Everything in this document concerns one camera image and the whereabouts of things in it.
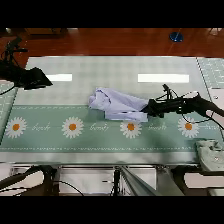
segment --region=wooden floor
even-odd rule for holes
[[[169,34],[180,31],[184,40],[172,42]],[[24,67],[30,56],[147,55],[224,57],[224,29],[221,28],[70,28],[60,35],[27,35],[23,28],[0,30],[0,51],[7,41],[22,37],[16,53]]]

